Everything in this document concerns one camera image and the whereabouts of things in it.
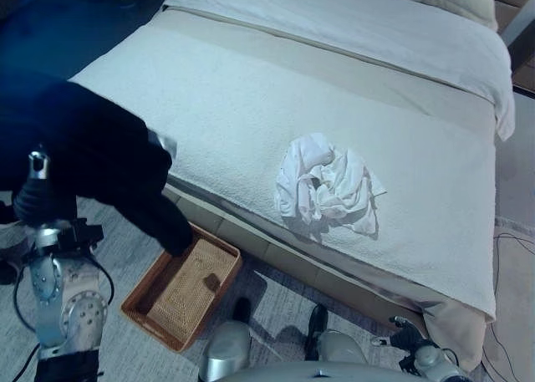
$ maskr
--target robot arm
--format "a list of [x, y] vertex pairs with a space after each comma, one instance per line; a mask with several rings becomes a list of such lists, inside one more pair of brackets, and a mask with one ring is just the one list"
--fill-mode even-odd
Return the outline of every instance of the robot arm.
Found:
[[401, 328], [401, 331], [390, 338], [374, 338], [371, 343], [374, 346], [392, 346], [409, 352], [400, 361], [403, 371], [433, 382], [471, 382], [458, 364], [453, 364], [444, 350], [433, 341], [425, 339], [411, 321], [393, 317], [390, 322]]
[[48, 157], [41, 152], [30, 155], [29, 177], [14, 209], [31, 227], [34, 240], [23, 261], [37, 300], [37, 323], [30, 327], [39, 341], [35, 381], [94, 382], [108, 311], [99, 290], [101, 267], [92, 255], [104, 237], [102, 227], [76, 219], [75, 197], [51, 188]]

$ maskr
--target black glove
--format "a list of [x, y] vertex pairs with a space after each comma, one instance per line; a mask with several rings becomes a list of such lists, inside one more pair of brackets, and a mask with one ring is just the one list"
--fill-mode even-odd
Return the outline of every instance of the black glove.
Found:
[[28, 154], [39, 144], [51, 160], [50, 180], [64, 194], [114, 206], [172, 255], [189, 247], [191, 228], [161, 195], [171, 156], [149, 141], [143, 120], [67, 81], [0, 74], [0, 191], [17, 195]]

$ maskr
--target fabric fold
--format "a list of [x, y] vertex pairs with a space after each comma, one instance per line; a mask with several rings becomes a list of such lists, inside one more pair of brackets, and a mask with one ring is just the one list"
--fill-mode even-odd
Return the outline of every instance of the fabric fold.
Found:
[[310, 225], [322, 219], [350, 230], [377, 231], [374, 198], [385, 193], [377, 176], [352, 150], [344, 153], [321, 133], [292, 141], [277, 175], [275, 207]]

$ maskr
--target woven tray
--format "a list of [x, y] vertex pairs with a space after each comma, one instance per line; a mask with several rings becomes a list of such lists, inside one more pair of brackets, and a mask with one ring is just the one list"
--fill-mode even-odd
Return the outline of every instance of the woven tray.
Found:
[[121, 305], [126, 317], [177, 352], [195, 341], [242, 265], [237, 248], [191, 226], [185, 254], [163, 252]]

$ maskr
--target black cable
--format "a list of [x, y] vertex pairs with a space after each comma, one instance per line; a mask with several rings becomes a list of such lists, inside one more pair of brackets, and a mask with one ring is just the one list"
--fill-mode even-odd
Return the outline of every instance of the black cable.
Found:
[[487, 359], [487, 363], [489, 363], [489, 365], [492, 367], [492, 369], [494, 369], [494, 372], [496, 372], [496, 373], [498, 374], [498, 376], [499, 376], [500, 378], [502, 378], [505, 382], [508, 382], [507, 379], [505, 379], [505, 378], [503, 377], [503, 375], [500, 374], [496, 368], [494, 368], [494, 365], [492, 365], [491, 360], [489, 360], [488, 355], [487, 355], [487, 352], [485, 351], [485, 348], [484, 348], [484, 347], [483, 347], [483, 354], [485, 355], [485, 358]]
[[24, 319], [23, 315], [20, 312], [20, 309], [18, 307], [18, 299], [17, 299], [17, 293], [18, 293], [18, 285], [20, 284], [21, 280], [23, 280], [24, 275], [24, 268], [21, 269], [21, 271], [18, 273], [17, 281], [15, 282], [15, 287], [13, 288], [13, 306], [15, 307], [15, 313], [17, 314], [18, 319], [20, 322], [31, 332], [35, 333], [35, 328], [30, 325], [26, 319]]
[[530, 254], [535, 255], [535, 252], [524, 246], [521, 242], [529, 242], [532, 245], [535, 245], [535, 242], [526, 240], [525, 238], [520, 238], [512, 235], [511, 233], [500, 233], [496, 237], [494, 237], [495, 240], [499, 240], [500, 238], [511, 238], [513, 240], [516, 240], [518, 244], [520, 244], [526, 251], [528, 251]]
[[104, 269], [102, 265], [100, 265], [100, 263], [93, 256], [88, 255], [88, 256], [85, 256], [84, 258], [87, 259], [89, 262], [91, 262], [100, 271], [102, 271], [102, 273], [108, 278], [108, 282], [110, 283], [110, 290], [111, 290], [110, 298], [108, 299], [108, 305], [110, 305], [115, 296], [114, 281], [112, 280], [110, 274]]
[[442, 351], [446, 351], [446, 352], [450, 352], [453, 354], [453, 356], [455, 357], [455, 362], [457, 364], [457, 367], [459, 366], [459, 357], [457, 357], [457, 353], [455, 351], [453, 351], [452, 349], [442, 349]]
[[30, 361], [32, 361], [33, 356], [35, 355], [35, 353], [37, 353], [37, 349], [38, 348], [39, 348], [39, 343], [37, 343], [35, 345], [35, 347], [33, 348], [32, 352], [30, 353], [30, 355], [26, 359], [26, 363], [24, 363], [24, 366], [21, 368], [20, 371], [18, 371], [17, 376], [13, 379], [13, 382], [17, 382], [23, 376], [24, 372], [26, 372], [26, 369], [30, 365]]
[[[496, 269], [496, 282], [494, 284], [494, 296], [496, 297], [497, 296], [497, 289], [498, 289], [498, 281], [499, 281], [499, 278], [500, 278], [500, 239], [502, 238], [510, 238], [510, 239], [513, 239], [515, 240], [518, 244], [520, 244], [527, 252], [529, 252], [530, 254], [532, 254], [533, 256], [535, 256], [535, 252], [533, 252], [532, 250], [530, 250], [529, 248], [527, 248], [522, 242], [528, 242], [530, 244], [533, 244], [535, 245], [534, 242], [531, 242], [529, 240], [526, 240], [525, 238], [520, 238], [520, 237], [516, 237], [514, 235], [512, 235], [511, 233], [500, 233], [498, 234], [497, 236], [494, 237], [494, 240], [496, 240], [496, 259], [497, 259], [497, 269]], [[520, 382], [520, 380], [517, 378], [516, 374], [515, 374], [515, 371], [512, 367], [512, 361], [511, 361], [511, 357], [509, 357], [509, 353], [507, 352], [507, 349], [505, 348], [505, 346], [502, 344], [502, 342], [498, 339], [497, 335], [496, 335], [496, 331], [494, 330], [494, 326], [493, 324], [491, 323], [491, 331], [492, 331], [492, 335], [494, 336], [494, 339], [496, 340], [496, 343], [498, 343], [498, 345], [502, 348], [503, 352], [505, 353], [506, 357], [507, 357], [507, 362], [509, 363], [509, 369], [511, 370], [511, 374], [512, 374], [512, 377], [517, 381], [517, 382]], [[500, 374], [497, 369], [494, 367], [494, 365], [492, 364], [491, 360], [488, 358], [488, 355], [487, 355], [487, 352], [485, 351], [485, 348], [483, 347], [483, 354], [485, 355], [485, 358], [487, 359], [487, 363], [489, 363], [489, 365], [492, 367], [492, 369], [494, 370], [494, 372], [500, 377], [502, 378], [505, 382], [507, 382], [507, 379], [505, 379], [503, 377], [502, 374]]]

